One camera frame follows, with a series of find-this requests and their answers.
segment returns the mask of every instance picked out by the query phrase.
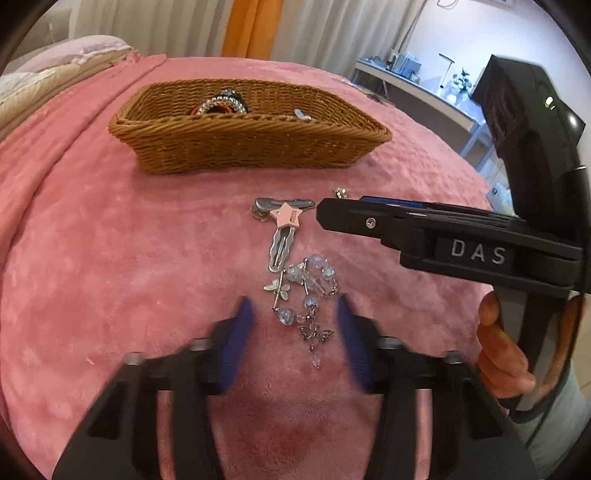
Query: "wicker basket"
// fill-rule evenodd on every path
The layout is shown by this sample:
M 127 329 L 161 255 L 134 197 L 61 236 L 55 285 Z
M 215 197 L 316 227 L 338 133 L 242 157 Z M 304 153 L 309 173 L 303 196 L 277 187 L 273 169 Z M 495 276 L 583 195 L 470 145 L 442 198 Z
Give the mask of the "wicker basket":
M 233 88 L 247 115 L 187 115 Z M 294 115 L 299 108 L 313 120 Z M 109 122 L 151 173 L 228 167 L 347 167 L 392 138 L 342 98 L 306 85 L 200 79 L 148 85 Z

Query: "fleece blanket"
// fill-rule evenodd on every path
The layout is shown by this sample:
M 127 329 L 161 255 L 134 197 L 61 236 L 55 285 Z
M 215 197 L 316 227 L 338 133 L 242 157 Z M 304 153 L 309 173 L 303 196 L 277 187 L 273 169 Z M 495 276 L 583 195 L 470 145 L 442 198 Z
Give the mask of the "fleece blanket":
M 234 169 L 150 176 L 107 123 L 140 87 L 198 77 L 306 83 L 387 125 L 392 141 L 346 170 Z M 120 64 L 62 92 L 0 145 L 0 374 L 24 452 L 50 477 L 70 435 L 126 352 L 172 353 L 253 299 L 256 321 L 236 385 L 209 407 L 230 480 L 359 479 L 379 398 L 360 394 L 339 334 L 316 371 L 295 327 L 280 325 L 263 290 L 274 227 L 250 214 L 257 197 L 363 194 L 486 207 L 484 181 L 431 131 L 342 78 L 296 64 L 167 59 Z M 315 252 L 336 267 L 357 311 L 419 352 L 474 360 L 486 287 L 406 270 L 373 239 L 300 217 L 291 259 Z M 336 330 L 336 300 L 320 322 Z M 428 396 L 419 395 L 423 413 Z M 421 416 L 417 478 L 429 462 Z M 165 433 L 162 475 L 171 478 Z

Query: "orange curtain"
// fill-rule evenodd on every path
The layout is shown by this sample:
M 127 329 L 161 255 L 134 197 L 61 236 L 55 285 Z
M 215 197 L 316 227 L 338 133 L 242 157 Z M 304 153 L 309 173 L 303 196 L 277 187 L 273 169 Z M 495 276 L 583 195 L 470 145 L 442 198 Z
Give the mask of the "orange curtain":
M 282 8 L 283 0 L 234 0 L 222 55 L 268 60 Z

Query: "bracelet in basket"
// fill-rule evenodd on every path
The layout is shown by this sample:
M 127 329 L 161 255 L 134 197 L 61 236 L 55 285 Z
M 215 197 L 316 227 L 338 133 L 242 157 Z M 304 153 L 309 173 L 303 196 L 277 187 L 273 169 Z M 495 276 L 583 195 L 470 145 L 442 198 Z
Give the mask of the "bracelet in basket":
M 232 89 L 225 89 L 219 95 L 211 97 L 195 107 L 189 115 L 204 115 L 206 113 L 248 113 L 248 105 L 240 93 Z

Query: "wall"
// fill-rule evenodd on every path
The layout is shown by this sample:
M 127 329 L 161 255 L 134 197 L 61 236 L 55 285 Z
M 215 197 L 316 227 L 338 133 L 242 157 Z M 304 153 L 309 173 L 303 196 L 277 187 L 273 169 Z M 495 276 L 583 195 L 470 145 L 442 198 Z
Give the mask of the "wall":
M 534 0 L 515 0 L 512 10 L 475 0 L 459 0 L 445 10 L 428 0 L 408 51 L 423 64 L 421 82 L 445 74 L 448 64 L 439 53 L 456 61 L 454 73 L 464 67 L 474 80 L 492 54 L 542 65 L 562 100 L 587 123 L 579 154 L 591 166 L 591 77 L 562 30 Z
M 80 0 L 57 0 L 57 2 L 49 10 L 65 10 L 74 8 L 80 3 Z

